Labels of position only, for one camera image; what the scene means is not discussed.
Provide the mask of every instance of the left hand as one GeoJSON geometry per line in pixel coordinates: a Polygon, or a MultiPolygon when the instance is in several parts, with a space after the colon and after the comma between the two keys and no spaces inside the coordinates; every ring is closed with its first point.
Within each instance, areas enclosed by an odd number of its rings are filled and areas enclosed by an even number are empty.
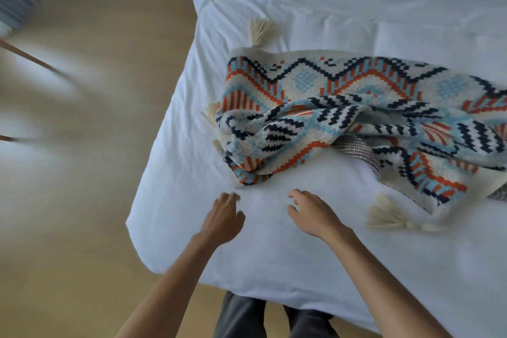
{"type": "Polygon", "coordinates": [[[206,236],[215,247],[230,242],[243,228],[245,214],[242,211],[236,213],[238,200],[240,198],[236,193],[220,194],[202,224],[201,234],[206,236]]]}

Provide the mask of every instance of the dark pants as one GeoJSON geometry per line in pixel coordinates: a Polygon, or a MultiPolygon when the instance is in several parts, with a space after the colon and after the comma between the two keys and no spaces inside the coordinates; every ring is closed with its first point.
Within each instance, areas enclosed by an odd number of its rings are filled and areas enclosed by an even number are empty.
{"type": "MultiPolygon", "coordinates": [[[[213,338],[266,338],[264,309],[266,301],[240,297],[228,291],[213,338]]],[[[330,314],[316,310],[283,307],[288,316],[289,338],[338,337],[331,327],[330,314]]]]}

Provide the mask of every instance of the forearm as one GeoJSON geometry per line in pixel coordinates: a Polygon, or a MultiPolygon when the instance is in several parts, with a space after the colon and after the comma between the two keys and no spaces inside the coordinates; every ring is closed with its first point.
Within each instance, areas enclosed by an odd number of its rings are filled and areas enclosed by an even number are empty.
{"type": "Polygon", "coordinates": [[[200,234],[153,287],[116,338],[173,338],[195,286],[215,248],[200,234]]]}
{"type": "Polygon", "coordinates": [[[343,264],[385,338],[451,337],[352,231],[332,233],[326,243],[343,264]]]}

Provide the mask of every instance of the bed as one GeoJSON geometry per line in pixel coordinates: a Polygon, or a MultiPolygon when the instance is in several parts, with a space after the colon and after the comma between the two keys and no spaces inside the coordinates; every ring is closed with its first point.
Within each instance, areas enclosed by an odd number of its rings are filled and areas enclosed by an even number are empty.
{"type": "MultiPolygon", "coordinates": [[[[195,39],[151,150],[127,227],[143,263],[163,273],[199,231],[213,200],[231,192],[228,167],[200,112],[223,92],[228,51],[248,46],[248,22],[279,35],[267,51],[337,49],[443,65],[507,85],[507,0],[194,0],[195,39]]],[[[364,226],[379,192],[369,167],[334,150],[239,192],[242,233],[220,247],[200,282],[301,309],[320,309],[378,331],[357,290],[323,243],[287,216],[293,188],[320,195],[364,244],[456,337],[507,329],[507,205],[463,208],[438,233],[364,226]]]]}

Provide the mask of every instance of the geometric pattern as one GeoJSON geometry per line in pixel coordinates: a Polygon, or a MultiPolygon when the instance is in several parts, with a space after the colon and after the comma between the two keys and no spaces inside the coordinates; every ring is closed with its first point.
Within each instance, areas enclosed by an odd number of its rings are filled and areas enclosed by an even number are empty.
{"type": "Polygon", "coordinates": [[[507,90],[427,63],[238,48],[215,120],[238,186],[300,166],[347,134],[342,148],[366,144],[379,181],[438,218],[507,182],[507,90]]]}

